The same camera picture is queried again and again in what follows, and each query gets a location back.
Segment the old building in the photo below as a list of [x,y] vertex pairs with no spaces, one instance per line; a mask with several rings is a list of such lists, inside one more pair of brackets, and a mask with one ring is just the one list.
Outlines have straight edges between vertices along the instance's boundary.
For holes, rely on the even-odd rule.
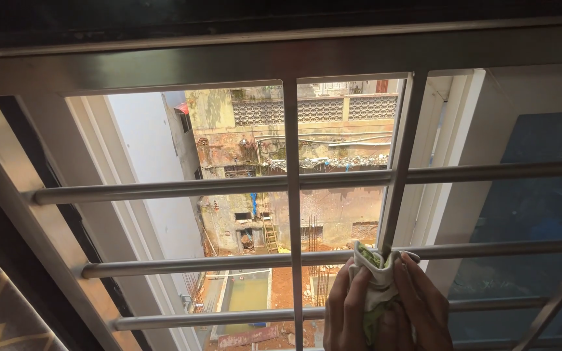
[[[387,165],[398,81],[299,85],[299,156],[303,173],[383,169]],[[190,125],[203,179],[285,174],[280,86],[186,91],[176,109]],[[171,129],[187,129],[171,124]],[[383,188],[301,192],[303,227],[321,244],[376,238]],[[285,192],[199,199],[202,223],[222,252],[276,252],[290,246]]]

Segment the white cloth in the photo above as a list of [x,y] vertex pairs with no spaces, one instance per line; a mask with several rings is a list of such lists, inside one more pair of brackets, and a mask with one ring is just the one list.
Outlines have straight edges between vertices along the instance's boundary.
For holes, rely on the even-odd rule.
[[359,242],[355,242],[355,263],[348,267],[348,273],[350,274],[350,283],[353,283],[353,279],[362,266],[367,267],[372,272],[372,279],[368,284],[368,291],[365,296],[365,311],[371,311],[376,308],[379,303],[384,301],[389,301],[394,296],[398,295],[398,289],[396,289],[396,284],[394,283],[394,261],[400,258],[402,252],[406,252],[411,259],[416,262],[420,261],[420,258],[415,254],[408,251],[398,251],[392,250],[389,256],[389,260],[386,260],[379,254],[379,252],[372,252],[375,257],[381,260],[381,266],[374,266],[368,259],[362,256],[359,252]]

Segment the wooden plank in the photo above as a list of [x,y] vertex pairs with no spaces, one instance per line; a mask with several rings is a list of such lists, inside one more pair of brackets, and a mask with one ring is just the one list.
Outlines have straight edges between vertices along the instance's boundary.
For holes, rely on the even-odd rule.
[[254,342],[274,339],[276,337],[278,337],[278,329],[276,325],[273,325],[271,327],[255,329],[254,331],[245,331],[244,333],[220,336],[218,338],[218,347],[225,348],[248,345]]

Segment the hand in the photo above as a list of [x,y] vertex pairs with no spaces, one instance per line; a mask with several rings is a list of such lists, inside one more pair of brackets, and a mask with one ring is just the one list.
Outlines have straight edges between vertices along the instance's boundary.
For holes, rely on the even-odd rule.
[[[387,351],[452,351],[448,331],[448,299],[406,253],[394,262],[394,281],[402,306],[382,318],[377,345]],[[411,325],[417,342],[413,342]]]
[[372,273],[362,267],[351,285],[348,266],[354,262],[351,257],[340,269],[328,295],[323,339],[326,351],[368,350],[363,334],[363,309]]

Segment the cloth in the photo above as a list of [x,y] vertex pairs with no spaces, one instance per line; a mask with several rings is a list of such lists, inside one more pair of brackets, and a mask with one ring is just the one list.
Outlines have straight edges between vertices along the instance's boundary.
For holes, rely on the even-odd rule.
[[[362,266],[372,272],[372,279],[368,284],[365,296],[365,307],[363,314],[363,332],[368,345],[374,343],[374,335],[377,332],[379,317],[391,307],[391,303],[398,298],[398,289],[394,284],[393,262],[401,257],[405,251],[392,250],[385,252],[386,259],[379,253],[370,251],[363,243],[355,241],[354,257],[355,263],[348,267],[350,283]],[[420,258],[411,252],[406,252],[411,259],[420,262]]]

